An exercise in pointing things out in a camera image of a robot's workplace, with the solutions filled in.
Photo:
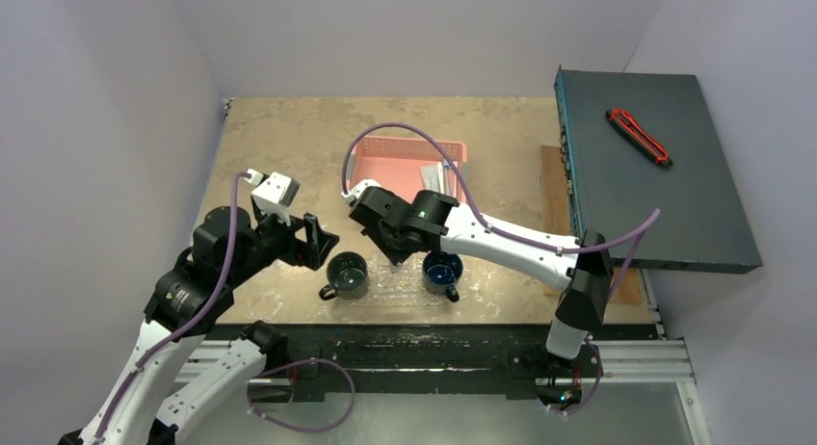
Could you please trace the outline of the dark blue mug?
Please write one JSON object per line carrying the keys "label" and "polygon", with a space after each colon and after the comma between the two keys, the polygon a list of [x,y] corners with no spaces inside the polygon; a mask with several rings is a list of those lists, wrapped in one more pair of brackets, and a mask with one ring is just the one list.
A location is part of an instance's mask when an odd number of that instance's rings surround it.
{"label": "dark blue mug", "polygon": [[452,253],[429,252],[422,262],[423,285],[432,295],[445,297],[450,302],[458,302],[457,290],[464,271],[461,258]]}

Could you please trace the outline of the dark green mug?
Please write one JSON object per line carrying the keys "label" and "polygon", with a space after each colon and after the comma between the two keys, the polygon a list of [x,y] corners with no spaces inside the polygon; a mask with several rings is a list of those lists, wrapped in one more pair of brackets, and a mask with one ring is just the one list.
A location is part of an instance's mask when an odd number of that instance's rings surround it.
{"label": "dark green mug", "polygon": [[318,292],[322,301],[340,298],[361,299],[369,289],[368,265],[364,257],[353,251],[336,254],[326,269],[328,283]]}

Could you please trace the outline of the clear acrylic holder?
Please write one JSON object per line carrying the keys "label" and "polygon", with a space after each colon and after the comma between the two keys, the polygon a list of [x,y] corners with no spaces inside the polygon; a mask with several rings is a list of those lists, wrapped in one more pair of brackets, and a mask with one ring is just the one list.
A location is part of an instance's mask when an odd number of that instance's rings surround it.
{"label": "clear acrylic holder", "polygon": [[370,255],[368,266],[370,291],[377,298],[407,298],[422,290],[421,261],[417,254],[395,266],[383,253],[375,251]]}

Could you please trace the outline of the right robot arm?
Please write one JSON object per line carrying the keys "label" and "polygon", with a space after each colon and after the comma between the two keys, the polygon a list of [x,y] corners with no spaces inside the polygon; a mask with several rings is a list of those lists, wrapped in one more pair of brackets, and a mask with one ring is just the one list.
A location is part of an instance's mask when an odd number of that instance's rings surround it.
{"label": "right robot arm", "polygon": [[480,222],[469,205],[421,190],[406,201],[366,179],[343,196],[349,216],[363,235],[394,264],[418,252],[471,256],[533,277],[560,292],[540,360],[562,375],[579,359],[585,338],[602,326],[611,294],[610,254],[599,249],[602,235],[561,236],[487,218]]}

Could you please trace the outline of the clear textured oval tray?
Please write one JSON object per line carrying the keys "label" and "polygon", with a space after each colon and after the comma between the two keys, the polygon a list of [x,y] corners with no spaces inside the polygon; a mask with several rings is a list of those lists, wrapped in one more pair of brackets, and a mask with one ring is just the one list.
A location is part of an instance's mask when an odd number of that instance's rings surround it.
{"label": "clear textured oval tray", "polygon": [[443,291],[429,290],[422,255],[400,266],[391,265],[380,253],[366,258],[368,278],[361,288],[341,291],[337,298],[361,307],[430,307],[450,303]]}

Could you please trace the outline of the white toothpaste black cap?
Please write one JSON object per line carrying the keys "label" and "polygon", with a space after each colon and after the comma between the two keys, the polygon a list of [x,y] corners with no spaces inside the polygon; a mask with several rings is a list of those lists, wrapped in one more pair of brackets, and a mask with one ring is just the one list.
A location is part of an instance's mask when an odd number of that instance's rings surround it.
{"label": "white toothpaste black cap", "polygon": [[437,193],[444,192],[442,165],[440,163],[421,166],[420,175],[425,190],[434,191]]}

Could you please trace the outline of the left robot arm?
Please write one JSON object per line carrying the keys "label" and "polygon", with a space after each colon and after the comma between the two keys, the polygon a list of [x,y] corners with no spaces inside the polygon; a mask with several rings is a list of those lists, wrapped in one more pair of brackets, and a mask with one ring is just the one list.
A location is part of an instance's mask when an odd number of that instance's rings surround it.
{"label": "left robot arm", "polygon": [[288,339],[256,321],[239,332],[226,355],[177,392],[178,373],[218,319],[234,291],[276,261],[319,270],[339,236],[306,213],[291,224],[259,209],[211,210],[145,307],[137,342],[115,387],[84,428],[63,444],[182,444],[228,390],[261,374],[273,377],[289,362]]}

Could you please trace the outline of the pink plastic basket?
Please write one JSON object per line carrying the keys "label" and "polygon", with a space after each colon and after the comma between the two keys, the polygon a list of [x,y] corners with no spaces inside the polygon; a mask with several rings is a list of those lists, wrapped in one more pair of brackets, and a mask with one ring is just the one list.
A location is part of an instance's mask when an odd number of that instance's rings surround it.
{"label": "pink plastic basket", "polygon": [[[430,144],[422,138],[366,136],[350,148],[343,163],[345,187],[352,188],[371,178],[384,189],[411,201],[423,187],[420,167],[445,160],[465,174],[467,147],[464,143],[438,141]],[[465,200],[459,184],[460,201]]]}

